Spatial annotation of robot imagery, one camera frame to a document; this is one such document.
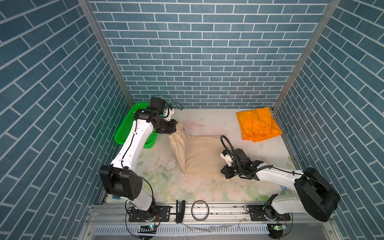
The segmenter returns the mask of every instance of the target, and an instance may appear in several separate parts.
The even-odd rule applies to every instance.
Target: green basket
[[[135,115],[135,112],[139,110],[140,108],[147,108],[149,103],[136,103],[131,107],[129,110],[127,116],[124,118],[123,122],[121,123],[118,131],[115,134],[115,142],[123,145],[125,143],[125,140],[127,140],[127,137],[131,131],[132,124],[133,124],[133,117]],[[155,144],[157,138],[157,133],[152,132],[149,137],[147,138],[144,148],[151,148]]]

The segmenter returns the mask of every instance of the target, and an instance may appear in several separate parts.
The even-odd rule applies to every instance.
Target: brick wall
[[[328,0],[94,1],[135,102],[272,106]]]
[[[0,1],[0,239],[79,236],[126,110],[76,0]]]
[[[345,239],[383,239],[384,1],[342,0],[278,115],[303,168],[341,194]]]

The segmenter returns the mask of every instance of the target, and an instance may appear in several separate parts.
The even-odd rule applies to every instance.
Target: folded orange cloth
[[[243,140],[264,141],[283,132],[273,119],[269,107],[236,113]]]

